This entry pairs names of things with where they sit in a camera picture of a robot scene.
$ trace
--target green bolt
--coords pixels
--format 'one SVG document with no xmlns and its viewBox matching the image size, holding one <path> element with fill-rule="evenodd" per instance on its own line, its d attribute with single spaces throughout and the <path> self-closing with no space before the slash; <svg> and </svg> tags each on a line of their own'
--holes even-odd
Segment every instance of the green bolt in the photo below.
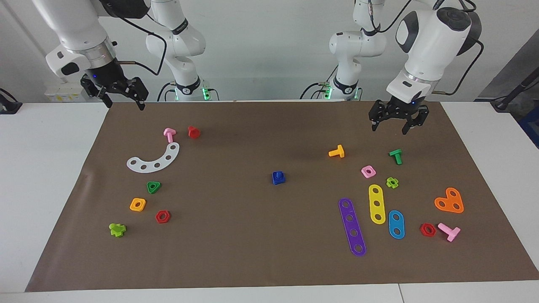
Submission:
<svg viewBox="0 0 539 303">
<path fill-rule="evenodd" d="M 395 157 L 395 160 L 397 161 L 397 165 L 402 165 L 403 160 L 400 158 L 400 155 L 403 153 L 401 149 L 394 150 L 389 153 L 390 157 Z"/>
</svg>

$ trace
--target red bolt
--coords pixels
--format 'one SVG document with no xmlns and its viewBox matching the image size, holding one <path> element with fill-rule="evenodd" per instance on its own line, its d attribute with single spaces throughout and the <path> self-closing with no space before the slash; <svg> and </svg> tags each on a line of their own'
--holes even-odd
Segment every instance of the red bolt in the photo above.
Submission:
<svg viewBox="0 0 539 303">
<path fill-rule="evenodd" d="M 187 130 L 188 130 L 189 137 L 191 137 L 191 139 L 196 139 L 201 136 L 201 131 L 198 130 L 198 128 L 194 126 L 190 126 Z"/>
</svg>

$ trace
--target red hexagonal nut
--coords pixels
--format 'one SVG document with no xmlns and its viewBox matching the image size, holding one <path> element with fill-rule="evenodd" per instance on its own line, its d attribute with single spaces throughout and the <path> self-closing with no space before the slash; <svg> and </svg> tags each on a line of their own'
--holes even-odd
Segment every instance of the red hexagonal nut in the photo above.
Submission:
<svg viewBox="0 0 539 303">
<path fill-rule="evenodd" d="M 170 213 L 168 210 L 160 210 L 156 215 L 155 219 L 159 224 L 166 223 L 170 220 Z"/>
<path fill-rule="evenodd" d="M 421 225 L 420 230 L 425 237 L 434 237 L 436 235 L 436 228 L 434 228 L 434 225 L 430 223 L 424 223 Z"/>
</svg>

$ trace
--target white table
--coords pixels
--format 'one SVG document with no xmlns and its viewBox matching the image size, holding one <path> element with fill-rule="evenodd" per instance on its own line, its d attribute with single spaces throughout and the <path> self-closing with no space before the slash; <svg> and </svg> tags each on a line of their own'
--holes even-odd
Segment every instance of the white table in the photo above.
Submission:
<svg viewBox="0 0 539 303">
<path fill-rule="evenodd" d="M 539 267 L 539 150 L 489 104 L 444 103 L 473 160 Z M 22 293 L 107 109 L 25 104 L 0 116 L 0 302 L 538 302 L 539 281 Z"/>
</svg>

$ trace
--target green triangular nut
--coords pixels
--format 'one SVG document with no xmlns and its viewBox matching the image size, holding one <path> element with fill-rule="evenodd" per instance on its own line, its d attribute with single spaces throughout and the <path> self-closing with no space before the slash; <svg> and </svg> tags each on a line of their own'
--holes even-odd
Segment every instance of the green triangular nut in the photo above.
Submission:
<svg viewBox="0 0 539 303">
<path fill-rule="evenodd" d="M 160 182 L 148 182 L 148 184 L 146 184 L 146 187 L 148 188 L 148 192 L 150 194 L 155 194 L 159 188 L 161 188 L 161 183 Z"/>
</svg>

